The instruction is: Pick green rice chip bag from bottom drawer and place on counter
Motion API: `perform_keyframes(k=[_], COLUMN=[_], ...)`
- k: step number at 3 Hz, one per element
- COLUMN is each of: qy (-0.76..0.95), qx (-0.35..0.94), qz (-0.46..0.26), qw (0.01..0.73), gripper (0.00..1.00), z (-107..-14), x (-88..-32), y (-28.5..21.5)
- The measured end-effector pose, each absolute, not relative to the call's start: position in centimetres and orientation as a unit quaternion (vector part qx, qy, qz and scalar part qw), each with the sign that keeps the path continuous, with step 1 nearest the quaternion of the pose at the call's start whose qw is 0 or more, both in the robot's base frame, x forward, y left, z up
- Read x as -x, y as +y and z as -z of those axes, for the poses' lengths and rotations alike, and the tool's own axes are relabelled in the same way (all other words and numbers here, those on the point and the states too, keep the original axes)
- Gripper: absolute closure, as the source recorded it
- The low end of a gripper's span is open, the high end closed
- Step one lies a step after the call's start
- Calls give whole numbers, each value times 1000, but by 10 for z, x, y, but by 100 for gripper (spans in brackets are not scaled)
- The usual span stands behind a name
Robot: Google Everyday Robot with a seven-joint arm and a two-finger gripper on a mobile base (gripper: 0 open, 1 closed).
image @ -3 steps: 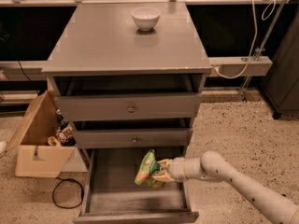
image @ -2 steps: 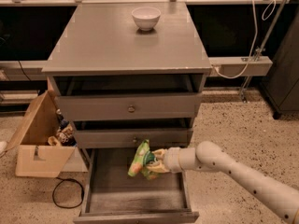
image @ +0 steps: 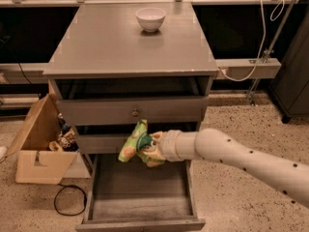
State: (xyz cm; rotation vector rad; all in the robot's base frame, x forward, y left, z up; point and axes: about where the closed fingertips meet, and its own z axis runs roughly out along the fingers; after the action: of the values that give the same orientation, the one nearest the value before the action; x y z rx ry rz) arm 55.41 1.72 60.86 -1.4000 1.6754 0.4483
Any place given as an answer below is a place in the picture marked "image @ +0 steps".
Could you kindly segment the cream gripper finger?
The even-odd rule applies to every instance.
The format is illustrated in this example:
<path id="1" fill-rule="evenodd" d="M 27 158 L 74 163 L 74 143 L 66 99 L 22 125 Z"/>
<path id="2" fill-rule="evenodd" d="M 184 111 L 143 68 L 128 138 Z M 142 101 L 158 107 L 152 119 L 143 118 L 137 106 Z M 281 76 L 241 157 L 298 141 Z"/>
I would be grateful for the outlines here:
<path id="1" fill-rule="evenodd" d="M 157 131 L 157 132 L 152 133 L 151 134 L 152 141 L 154 143 L 159 143 L 162 139 L 163 134 L 164 134 L 163 131 Z"/>

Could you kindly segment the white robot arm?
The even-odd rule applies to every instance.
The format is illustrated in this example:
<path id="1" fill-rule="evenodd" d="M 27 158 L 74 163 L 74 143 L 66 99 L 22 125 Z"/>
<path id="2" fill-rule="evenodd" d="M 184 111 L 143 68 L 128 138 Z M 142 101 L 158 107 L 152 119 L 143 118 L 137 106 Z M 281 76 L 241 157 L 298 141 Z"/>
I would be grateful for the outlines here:
<path id="1" fill-rule="evenodd" d="M 166 131 L 158 150 L 168 161 L 207 160 L 245 171 L 309 207 L 309 166 L 250 149 L 221 130 Z"/>

